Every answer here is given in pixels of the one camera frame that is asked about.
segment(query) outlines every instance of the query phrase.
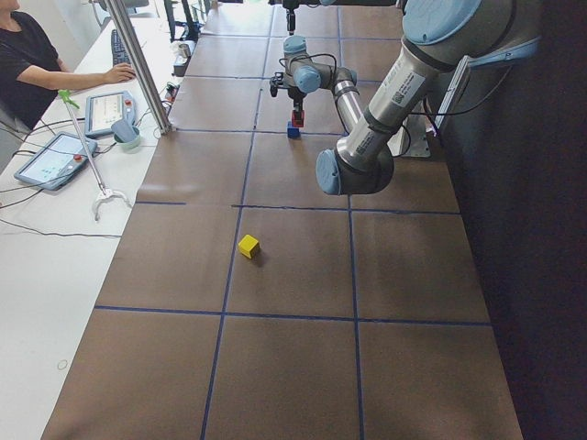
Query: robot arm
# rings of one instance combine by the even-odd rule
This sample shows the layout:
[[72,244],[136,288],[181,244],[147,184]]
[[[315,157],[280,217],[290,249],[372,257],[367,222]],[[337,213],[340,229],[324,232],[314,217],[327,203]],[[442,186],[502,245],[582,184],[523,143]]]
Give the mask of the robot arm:
[[290,35],[295,32],[295,9],[300,5],[329,6],[336,3],[338,6],[392,6],[396,0],[269,0],[270,5],[281,3],[286,10],[287,30]]
[[285,51],[284,80],[303,93],[329,88],[349,132],[318,156],[316,177],[322,190],[354,194],[385,188],[393,176],[387,142],[429,84],[440,73],[453,71],[464,56],[492,64],[527,58],[536,48],[531,43],[537,41],[539,9],[540,0],[410,0],[400,56],[366,107],[360,104],[354,75],[339,78],[339,69],[318,66],[306,55],[288,58]]

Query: tile floor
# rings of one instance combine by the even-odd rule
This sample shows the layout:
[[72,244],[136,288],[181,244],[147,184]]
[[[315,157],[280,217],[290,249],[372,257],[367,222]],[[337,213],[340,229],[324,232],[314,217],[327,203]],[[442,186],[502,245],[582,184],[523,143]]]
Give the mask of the tile floor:
[[[371,96],[400,12],[297,18]],[[522,438],[444,162],[323,194],[342,127],[319,91],[285,136],[267,82],[284,35],[280,6],[212,11],[44,439]]]

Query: label sticker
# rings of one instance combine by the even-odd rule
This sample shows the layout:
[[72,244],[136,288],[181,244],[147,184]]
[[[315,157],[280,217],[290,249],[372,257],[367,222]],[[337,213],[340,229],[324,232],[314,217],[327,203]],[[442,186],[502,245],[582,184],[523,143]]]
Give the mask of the label sticker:
[[403,67],[404,61],[400,58],[383,80],[389,98],[400,107],[405,107],[410,102],[426,79],[415,71],[403,69]]

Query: white desk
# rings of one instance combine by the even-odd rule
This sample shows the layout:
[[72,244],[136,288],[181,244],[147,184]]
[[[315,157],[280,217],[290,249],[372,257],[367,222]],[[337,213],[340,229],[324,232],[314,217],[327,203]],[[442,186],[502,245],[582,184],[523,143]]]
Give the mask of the white desk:
[[[172,78],[174,57],[167,23],[157,18],[132,21],[157,88],[162,91],[167,81],[177,83]],[[110,68],[110,30],[107,27],[102,33],[77,72]],[[82,107],[79,116],[84,116],[88,95],[119,90],[134,96],[138,118],[148,110],[134,80],[74,94],[72,98]],[[55,101],[43,116],[45,123],[63,119],[69,115],[61,101]],[[71,122],[53,130],[75,133]],[[143,118],[140,131],[141,145],[132,154],[115,146],[95,160],[105,184],[124,192],[132,203],[157,145],[157,125],[151,115]],[[43,145],[51,136],[42,129],[28,140]],[[110,143],[111,137],[99,141],[102,149]],[[39,147],[24,144],[22,149]],[[0,175],[0,191],[25,186],[13,174],[27,160],[28,156],[12,159]],[[11,204],[35,191],[0,192],[0,201]],[[0,209],[0,219],[43,232],[121,235],[130,208],[121,199],[113,199],[100,206],[101,218],[95,222],[91,209],[98,193],[87,167],[57,192],[44,191],[27,202]],[[117,244],[117,238],[42,236],[0,223],[0,438],[40,438]]]

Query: green handle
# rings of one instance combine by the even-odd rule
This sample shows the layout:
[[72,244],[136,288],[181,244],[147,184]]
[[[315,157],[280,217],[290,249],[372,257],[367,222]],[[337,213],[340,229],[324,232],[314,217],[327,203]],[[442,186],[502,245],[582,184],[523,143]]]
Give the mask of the green handle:
[[73,101],[73,99],[71,98],[72,94],[69,90],[59,90],[57,92],[57,94],[61,97],[61,99],[63,100],[63,102],[65,104],[71,104],[75,108],[78,108],[78,109],[80,108],[80,106],[75,101]]

